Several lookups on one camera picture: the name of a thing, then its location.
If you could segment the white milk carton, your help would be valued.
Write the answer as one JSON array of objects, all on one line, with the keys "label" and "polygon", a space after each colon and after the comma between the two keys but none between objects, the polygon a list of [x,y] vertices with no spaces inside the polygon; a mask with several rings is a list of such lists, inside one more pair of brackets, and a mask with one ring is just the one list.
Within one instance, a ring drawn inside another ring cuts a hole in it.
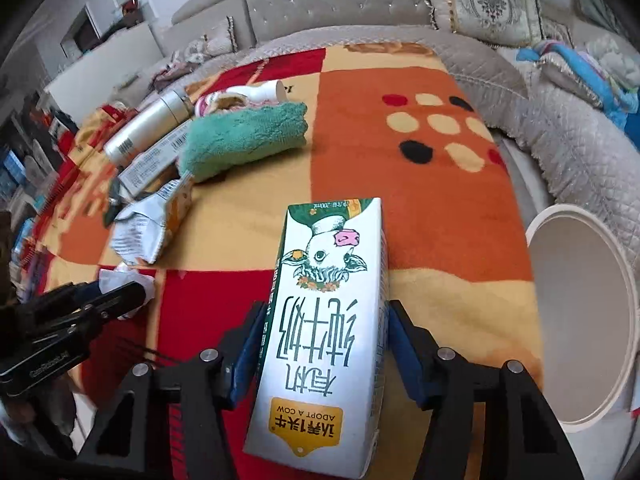
[{"label": "white milk carton", "polygon": [[379,198],[288,206],[244,450],[360,479],[378,440],[387,340]]}]

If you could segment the white round trash bin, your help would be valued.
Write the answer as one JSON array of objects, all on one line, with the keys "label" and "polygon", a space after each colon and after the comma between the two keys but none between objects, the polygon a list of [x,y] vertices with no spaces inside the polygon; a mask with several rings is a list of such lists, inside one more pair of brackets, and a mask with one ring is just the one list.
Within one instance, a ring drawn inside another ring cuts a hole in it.
[{"label": "white round trash bin", "polygon": [[565,431],[584,431],[612,410],[634,369],[634,271],[612,231],[578,206],[541,211],[526,240],[544,347],[544,395]]}]

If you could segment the silver foil wrapper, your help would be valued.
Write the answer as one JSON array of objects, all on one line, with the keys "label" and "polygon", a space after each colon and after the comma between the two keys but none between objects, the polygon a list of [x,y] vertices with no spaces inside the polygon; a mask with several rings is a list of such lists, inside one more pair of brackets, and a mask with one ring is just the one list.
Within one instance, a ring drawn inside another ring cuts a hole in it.
[{"label": "silver foil wrapper", "polygon": [[114,220],[111,250],[130,266],[156,263],[191,209],[193,185],[187,172],[126,206]]}]

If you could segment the orange red patterned blanket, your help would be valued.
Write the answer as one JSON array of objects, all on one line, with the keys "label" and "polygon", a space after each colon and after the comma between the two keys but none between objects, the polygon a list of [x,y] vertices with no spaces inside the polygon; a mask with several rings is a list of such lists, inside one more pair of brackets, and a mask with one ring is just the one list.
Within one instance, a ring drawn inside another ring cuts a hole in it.
[{"label": "orange red patterned blanket", "polygon": [[199,184],[153,268],[158,296],[111,322],[73,370],[96,405],[143,358],[189,359],[269,294],[292,204],[377,197],[390,293],[472,362],[518,359],[541,378],[525,230],[506,165],[451,64],[426,47],[356,44],[277,56],[194,84],[192,96],[279,79],[307,107],[307,143]]}]

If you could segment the white gold carton box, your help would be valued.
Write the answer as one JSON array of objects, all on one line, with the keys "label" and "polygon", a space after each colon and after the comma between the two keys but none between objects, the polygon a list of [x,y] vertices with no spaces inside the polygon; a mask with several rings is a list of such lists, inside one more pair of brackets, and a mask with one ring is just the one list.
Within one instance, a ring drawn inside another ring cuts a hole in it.
[{"label": "white gold carton box", "polygon": [[188,119],[150,148],[139,154],[119,174],[119,182],[130,197],[140,195],[158,176],[179,157],[193,120]]}]

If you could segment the teal green towel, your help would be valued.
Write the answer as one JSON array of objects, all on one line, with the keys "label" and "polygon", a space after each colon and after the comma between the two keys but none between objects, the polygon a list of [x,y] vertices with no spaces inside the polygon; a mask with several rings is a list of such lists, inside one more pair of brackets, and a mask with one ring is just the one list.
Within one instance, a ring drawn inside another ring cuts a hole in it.
[{"label": "teal green towel", "polygon": [[203,182],[233,167],[306,145],[307,105],[285,102],[196,118],[178,157],[179,174]]}]

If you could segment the white cylindrical bottle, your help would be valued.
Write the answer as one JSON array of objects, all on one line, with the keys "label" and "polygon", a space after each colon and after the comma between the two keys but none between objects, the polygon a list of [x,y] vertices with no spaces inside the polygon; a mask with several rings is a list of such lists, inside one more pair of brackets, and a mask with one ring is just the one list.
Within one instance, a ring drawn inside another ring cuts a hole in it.
[{"label": "white cylindrical bottle", "polygon": [[193,104],[183,90],[163,92],[105,143],[104,153],[116,167],[127,167],[140,153],[186,122]]}]

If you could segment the white cabinet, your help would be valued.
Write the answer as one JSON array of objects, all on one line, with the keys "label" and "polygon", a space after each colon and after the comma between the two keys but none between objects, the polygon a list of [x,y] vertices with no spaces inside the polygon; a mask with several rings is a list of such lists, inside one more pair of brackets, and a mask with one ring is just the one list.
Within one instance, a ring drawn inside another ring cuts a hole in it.
[{"label": "white cabinet", "polygon": [[116,84],[158,62],[163,53],[149,25],[120,30],[83,55],[44,88],[53,105],[76,124],[107,102]]}]

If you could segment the white pink yogurt bottle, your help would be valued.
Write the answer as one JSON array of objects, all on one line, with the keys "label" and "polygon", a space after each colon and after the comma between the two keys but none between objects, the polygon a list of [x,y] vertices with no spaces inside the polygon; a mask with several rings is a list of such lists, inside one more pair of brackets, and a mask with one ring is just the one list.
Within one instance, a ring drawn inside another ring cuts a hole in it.
[{"label": "white pink yogurt bottle", "polygon": [[201,96],[194,105],[194,115],[204,117],[224,110],[280,104],[287,100],[283,82],[270,80],[258,86],[234,86]]}]

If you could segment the grey tufted sofa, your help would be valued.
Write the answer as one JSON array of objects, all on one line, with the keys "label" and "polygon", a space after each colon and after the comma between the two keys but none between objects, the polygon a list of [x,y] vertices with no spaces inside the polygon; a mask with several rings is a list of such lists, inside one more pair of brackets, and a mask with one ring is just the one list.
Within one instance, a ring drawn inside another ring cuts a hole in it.
[{"label": "grey tufted sofa", "polygon": [[164,32],[167,54],[225,24],[236,49],[171,81],[195,84],[226,68],[337,44],[414,42],[435,50],[491,127],[532,162],[518,187],[523,217],[546,200],[573,204],[605,223],[639,262],[639,153],[600,110],[560,84],[560,58],[521,61],[513,49],[440,32],[425,0],[190,0]]}]

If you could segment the small patterned cushion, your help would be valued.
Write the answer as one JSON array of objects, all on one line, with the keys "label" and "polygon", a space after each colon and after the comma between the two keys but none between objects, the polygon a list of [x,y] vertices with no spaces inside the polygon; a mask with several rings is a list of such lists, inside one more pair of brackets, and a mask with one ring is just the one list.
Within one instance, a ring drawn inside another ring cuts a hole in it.
[{"label": "small patterned cushion", "polygon": [[192,40],[182,51],[183,61],[192,64],[204,64],[212,58],[234,53],[238,50],[235,40],[234,19],[227,16],[202,36]]}]

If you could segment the blue folded clothes pile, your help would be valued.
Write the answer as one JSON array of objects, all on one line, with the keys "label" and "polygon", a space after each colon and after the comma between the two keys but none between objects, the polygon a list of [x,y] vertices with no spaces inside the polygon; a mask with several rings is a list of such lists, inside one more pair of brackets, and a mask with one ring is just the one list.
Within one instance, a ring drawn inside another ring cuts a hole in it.
[{"label": "blue folded clothes pile", "polygon": [[533,62],[557,87],[600,110],[639,148],[639,63],[610,35],[574,49],[563,41],[542,40],[521,48],[518,62]]}]

